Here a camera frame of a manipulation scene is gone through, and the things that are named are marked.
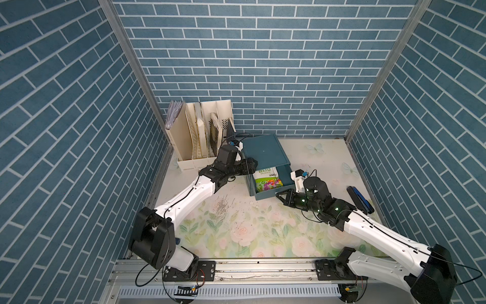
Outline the green flower seed bag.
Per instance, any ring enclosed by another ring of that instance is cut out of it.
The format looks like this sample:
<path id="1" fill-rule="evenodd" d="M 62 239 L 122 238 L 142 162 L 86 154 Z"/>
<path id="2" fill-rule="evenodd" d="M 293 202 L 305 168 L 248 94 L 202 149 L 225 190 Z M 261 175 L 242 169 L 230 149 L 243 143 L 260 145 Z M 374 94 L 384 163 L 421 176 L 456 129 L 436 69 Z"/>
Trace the green flower seed bag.
<path id="1" fill-rule="evenodd" d="M 257 193 L 284 186 L 278 175 L 278 170 L 276 167 L 258 170 L 253 174 L 253 177 L 256 184 Z"/>

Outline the teal top drawer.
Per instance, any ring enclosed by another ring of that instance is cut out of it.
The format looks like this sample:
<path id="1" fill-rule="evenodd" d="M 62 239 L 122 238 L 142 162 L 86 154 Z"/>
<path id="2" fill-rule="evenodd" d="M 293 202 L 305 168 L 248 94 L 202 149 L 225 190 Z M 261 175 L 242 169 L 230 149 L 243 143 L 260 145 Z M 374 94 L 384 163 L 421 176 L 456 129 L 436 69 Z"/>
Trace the teal top drawer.
<path id="1" fill-rule="evenodd" d="M 256 171 L 246 177 L 250 196 L 255 200 L 264 200 L 274 197 L 277 192 L 295 189 L 291 179 L 290 165 L 272 167 Z"/>

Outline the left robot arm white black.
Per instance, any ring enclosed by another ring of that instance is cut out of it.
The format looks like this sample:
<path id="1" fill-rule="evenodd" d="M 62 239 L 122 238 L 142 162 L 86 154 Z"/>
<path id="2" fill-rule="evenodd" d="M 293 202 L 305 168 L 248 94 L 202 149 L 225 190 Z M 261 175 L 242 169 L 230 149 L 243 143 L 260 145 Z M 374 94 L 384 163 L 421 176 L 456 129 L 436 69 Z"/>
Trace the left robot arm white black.
<path id="1" fill-rule="evenodd" d="M 254 158 L 238 160 L 239 155 L 240 149 L 234 145 L 221 147 L 215 161 L 202 168 L 186 189 L 154 209 L 144 207 L 140 210 L 135 216 L 129 250 L 154 269 L 171 267 L 181 272 L 192 272 L 198 257 L 176 244 L 175 230 L 229 179 L 256 172 L 258 162 Z"/>

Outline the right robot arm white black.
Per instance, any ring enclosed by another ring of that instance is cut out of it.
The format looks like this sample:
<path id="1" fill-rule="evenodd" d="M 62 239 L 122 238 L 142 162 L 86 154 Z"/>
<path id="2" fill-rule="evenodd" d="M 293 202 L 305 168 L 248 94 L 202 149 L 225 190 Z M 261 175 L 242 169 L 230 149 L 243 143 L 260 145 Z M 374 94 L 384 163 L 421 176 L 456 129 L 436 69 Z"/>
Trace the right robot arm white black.
<path id="1" fill-rule="evenodd" d="M 458 276 L 446 248 L 439 244 L 429 247 L 379 224 L 362 206 L 334 198 L 318 177 L 298 170 L 292 179 L 296 189 L 276 194 L 285 206 L 311 212 L 319 223 L 358 237 L 388 256 L 371 257 L 344 247 L 337 258 L 316 263 L 320 277 L 372 278 L 409 292 L 418 303 L 450 302 Z"/>

